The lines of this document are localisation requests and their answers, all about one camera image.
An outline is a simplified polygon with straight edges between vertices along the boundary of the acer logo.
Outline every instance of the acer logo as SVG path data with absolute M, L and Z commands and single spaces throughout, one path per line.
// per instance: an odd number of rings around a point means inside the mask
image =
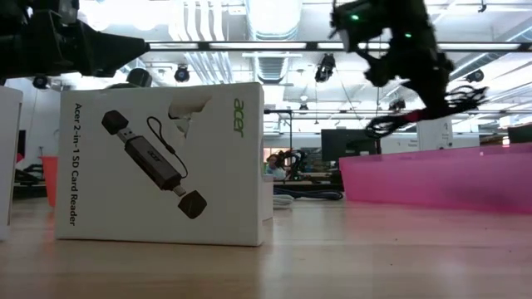
M 154 153 L 152 150 L 148 150 L 148 154 L 150 155 L 151 158 L 153 158 L 155 162 L 160 162 L 159 156 L 156 153 Z
M 234 99 L 233 131 L 244 137 L 244 102 L 239 99 Z

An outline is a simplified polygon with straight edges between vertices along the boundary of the pink acrylic panel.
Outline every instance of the pink acrylic panel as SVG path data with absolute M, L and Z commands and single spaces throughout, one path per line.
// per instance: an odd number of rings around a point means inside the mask
M 347 200 L 532 213 L 532 144 L 340 159 Z

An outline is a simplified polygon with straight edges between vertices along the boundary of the person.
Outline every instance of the person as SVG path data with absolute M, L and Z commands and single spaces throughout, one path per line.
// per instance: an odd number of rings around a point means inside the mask
M 272 154 L 266 159 L 266 161 L 268 161 L 266 174 L 273 175 L 275 179 L 284 179 L 286 177 L 284 169 L 280 166 L 282 161 L 279 161 L 278 155 Z

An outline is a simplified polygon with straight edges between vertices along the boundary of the computer monitor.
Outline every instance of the computer monitor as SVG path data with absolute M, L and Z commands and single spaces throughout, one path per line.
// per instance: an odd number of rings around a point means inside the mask
M 342 157 L 379 154 L 378 140 L 370 139 L 364 130 L 322 130 L 322 160 L 338 161 Z
M 532 124 L 509 127 L 508 139 L 511 144 L 532 142 Z

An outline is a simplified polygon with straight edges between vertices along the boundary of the acer 2-in-1 sd card reader box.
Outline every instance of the acer 2-in-1 sd card reader box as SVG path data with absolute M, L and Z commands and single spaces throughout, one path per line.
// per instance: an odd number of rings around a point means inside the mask
M 56 237 L 258 246 L 263 112 L 258 83 L 64 92 Z

